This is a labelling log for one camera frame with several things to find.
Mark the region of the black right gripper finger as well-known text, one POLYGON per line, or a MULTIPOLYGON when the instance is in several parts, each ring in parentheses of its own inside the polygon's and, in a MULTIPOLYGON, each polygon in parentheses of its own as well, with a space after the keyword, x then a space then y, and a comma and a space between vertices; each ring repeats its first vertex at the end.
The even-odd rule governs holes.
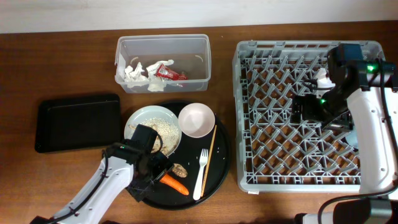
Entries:
POLYGON ((290 115, 291 123, 301 123, 307 120, 305 105, 308 98, 306 96, 295 96, 292 100, 292 112, 290 115))
POLYGON ((345 111, 335 119, 324 123, 323 129, 335 131, 352 131, 354 129, 354 121, 351 113, 349 111, 345 111))

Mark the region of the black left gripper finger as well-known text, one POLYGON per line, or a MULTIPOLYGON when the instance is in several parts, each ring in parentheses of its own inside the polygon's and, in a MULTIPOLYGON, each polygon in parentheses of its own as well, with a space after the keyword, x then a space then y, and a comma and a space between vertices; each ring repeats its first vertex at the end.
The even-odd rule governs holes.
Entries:
POLYGON ((149 163, 152 183, 159 182, 173 167, 173 162, 167 156, 153 155, 149 163))
POLYGON ((127 191, 135 201, 140 202, 153 190, 153 182, 131 182, 127 191))

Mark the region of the brown walnut shell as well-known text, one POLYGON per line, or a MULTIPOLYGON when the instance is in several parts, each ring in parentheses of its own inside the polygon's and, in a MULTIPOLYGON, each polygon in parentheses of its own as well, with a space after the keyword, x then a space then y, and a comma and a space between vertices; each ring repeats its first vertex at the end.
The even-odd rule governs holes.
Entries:
POLYGON ((186 171, 186 169, 181 164, 177 164, 177 163, 174 163, 172 172, 176 176, 181 177, 181 178, 186 178, 188 175, 188 172, 186 171))

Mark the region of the light blue cup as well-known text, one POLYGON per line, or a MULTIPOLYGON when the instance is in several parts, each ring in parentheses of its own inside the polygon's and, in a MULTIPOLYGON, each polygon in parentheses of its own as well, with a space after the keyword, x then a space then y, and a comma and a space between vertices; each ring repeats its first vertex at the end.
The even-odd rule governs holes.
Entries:
POLYGON ((358 150, 358 137, 357 137, 357 131, 355 128, 353 128, 352 131, 350 131, 346 136, 345 136, 345 141, 348 145, 353 147, 355 150, 358 150))

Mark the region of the orange carrot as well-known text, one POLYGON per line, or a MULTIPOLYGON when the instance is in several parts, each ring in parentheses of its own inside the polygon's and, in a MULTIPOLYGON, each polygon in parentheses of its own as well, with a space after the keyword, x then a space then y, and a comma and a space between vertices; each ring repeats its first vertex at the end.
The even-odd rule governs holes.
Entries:
POLYGON ((183 184, 181 184, 179 181, 175 180, 172 176, 168 174, 165 174, 163 178, 160 179, 160 182, 175 189, 177 192, 179 192, 182 195, 189 195, 188 189, 183 184))

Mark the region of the pink bowl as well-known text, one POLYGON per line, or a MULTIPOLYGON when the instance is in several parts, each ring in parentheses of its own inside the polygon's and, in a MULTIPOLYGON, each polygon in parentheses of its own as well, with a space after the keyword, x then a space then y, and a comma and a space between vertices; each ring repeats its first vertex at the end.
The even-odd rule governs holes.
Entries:
POLYGON ((190 103, 178 115, 182 133, 191 138, 202 138, 215 126, 215 114, 202 103, 190 103))

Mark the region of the white napkin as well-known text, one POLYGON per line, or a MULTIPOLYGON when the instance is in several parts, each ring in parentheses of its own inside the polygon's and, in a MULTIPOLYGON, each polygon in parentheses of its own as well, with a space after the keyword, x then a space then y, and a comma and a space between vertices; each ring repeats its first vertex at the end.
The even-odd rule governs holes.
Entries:
POLYGON ((155 74, 161 65, 173 65, 173 60, 161 60, 152 65, 149 65, 146 68, 147 76, 142 73, 145 72, 142 64, 139 62, 137 67, 133 69, 130 65, 127 66, 124 70, 125 76, 124 81, 128 82, 128 88, 132 88, 134 86, 143 86, 143 84, 133 84, 133 82, 149 82, 148 90, 151 92, 164 91, 166 84, 163 79, 157 77, 155 74))

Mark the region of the red snack wrapper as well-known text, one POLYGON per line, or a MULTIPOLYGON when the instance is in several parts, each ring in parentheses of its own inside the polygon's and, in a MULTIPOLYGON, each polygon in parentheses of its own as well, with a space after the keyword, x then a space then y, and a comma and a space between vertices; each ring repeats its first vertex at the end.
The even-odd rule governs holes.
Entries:
POLYGON ((177 80, 186 80, 187 77, 182 74, 182 73, 177 73, 173 70, 171 70, 169 67, 167 67, 164 64, 161 64, 159 68, 157 69, 155 76, 160 77, 160 78, 166 78, 169 80, 177 81, 177 80))

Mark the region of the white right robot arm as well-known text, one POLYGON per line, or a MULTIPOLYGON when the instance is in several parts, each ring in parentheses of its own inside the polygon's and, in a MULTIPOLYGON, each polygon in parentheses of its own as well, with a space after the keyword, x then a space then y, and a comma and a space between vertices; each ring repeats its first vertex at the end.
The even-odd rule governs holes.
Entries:
POLYGON ((361 163, 359 194, 326 201, 295 223, 397 223, 397 67, 365 59, 358 44, 339 44, 327 54, 333 87, 321 95, 295 96, 291 122, 355 131, 361 163))

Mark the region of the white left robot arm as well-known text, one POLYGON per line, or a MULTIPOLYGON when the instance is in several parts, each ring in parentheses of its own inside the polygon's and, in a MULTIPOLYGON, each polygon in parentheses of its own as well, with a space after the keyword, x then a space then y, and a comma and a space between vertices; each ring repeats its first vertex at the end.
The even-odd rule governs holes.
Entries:
POLYGON ((103 151, 96 172, 68 204, 51 218, 37 216, 31 222, 99 223, 123 190, 140 202, 173 167, 162 152, 151 153, 156 139, 161 139, 157 131, 138 125, 131 138, 103 151))

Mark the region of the grey dishwasher rack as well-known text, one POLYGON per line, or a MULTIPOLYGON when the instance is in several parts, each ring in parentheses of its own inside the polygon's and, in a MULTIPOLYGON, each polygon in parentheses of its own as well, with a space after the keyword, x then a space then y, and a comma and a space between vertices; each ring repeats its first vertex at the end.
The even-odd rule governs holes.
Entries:
POLYGON ((295 96, 321 95, 333 87, 327 53, 358 44, 365 59, 387 62, 370 40, 274 40, 240 42, 233 58, 238 185, 252 192, 359 193, 359 150, 348 131, 323 129, 305 120, 291 123, 295 96))

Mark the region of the clear plastic waste bin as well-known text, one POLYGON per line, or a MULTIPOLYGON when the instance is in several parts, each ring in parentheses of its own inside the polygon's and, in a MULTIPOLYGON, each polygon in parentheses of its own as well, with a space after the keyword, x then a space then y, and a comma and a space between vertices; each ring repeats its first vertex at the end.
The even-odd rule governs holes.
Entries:
POLYGON ((124 36, 118 40, 115 56, 116 74, 114 79, 126 93, 173 93, 189 91, 206 91, 211 78, 210 40, 205 34, 174 35, 138 35, 124 36), (173 60, 173 65, 166 65, 171 70, 184 74, 186 80, 169 80, 162 78, 166 87, 164 91, 151 92, 149 82, 128 88, 124 81, 125 68, 133 69, 140 62, 147 76, 146 68, 161 60, 173 60))

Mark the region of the grey plate with food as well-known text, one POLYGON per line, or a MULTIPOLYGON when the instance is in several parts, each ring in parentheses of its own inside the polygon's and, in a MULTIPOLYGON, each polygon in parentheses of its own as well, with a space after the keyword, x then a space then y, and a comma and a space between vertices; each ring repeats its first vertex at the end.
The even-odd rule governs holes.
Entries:
POLYGON ((178 119, 173 112, 163 106, 146 106, 134 112, 126 122, 125 139, 132 137, 138 124, 153 128, 162 138, 162 147, 157 138, 152 153, 160 151, 169 157, 180 144, 182 131, 178 119))

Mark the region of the white plastic fork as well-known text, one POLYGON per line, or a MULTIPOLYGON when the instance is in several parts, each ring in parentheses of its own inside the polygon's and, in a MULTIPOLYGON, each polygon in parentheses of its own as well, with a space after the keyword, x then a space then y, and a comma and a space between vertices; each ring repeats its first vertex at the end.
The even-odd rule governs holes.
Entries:
POLYGON ((194 200, 199 200, 200 195, 201 195, 201 189, 202 189, 202 184, 203 184, 203 172, 204 168, 207 165, 208 162, 208 150, 207 149, 202 149, 200 158, 199 158, 199 171, 198 171, 198 176, 197 176, 197 181, 195 183, 195 188, 193 191, 193 199, 194 200))

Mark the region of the wooden chopstick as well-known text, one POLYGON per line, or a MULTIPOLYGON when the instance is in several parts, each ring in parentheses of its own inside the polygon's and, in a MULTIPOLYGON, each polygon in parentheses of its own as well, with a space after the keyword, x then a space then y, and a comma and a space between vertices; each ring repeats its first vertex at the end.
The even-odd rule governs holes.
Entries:
POLYGON ((201 194, 200 194, 201 198, 203 197, 203 195, 205 193, 205 186, 206 186, 206 181, 207 181, 207 178, 208 178, 208 172, 209 172, 209 168, 210 168, 211 154, 213 152, 213 148, 214 148, 214 145, 215 145, 216 132, 217 132, 217 125, 215 125, 214 130, 213 130, 210 150, 209 150, 209 154, 208 154, 208 161, 207 161, 205 174, 204 174, 204 177, 203 177, 202 188, 201 188, 201 194))

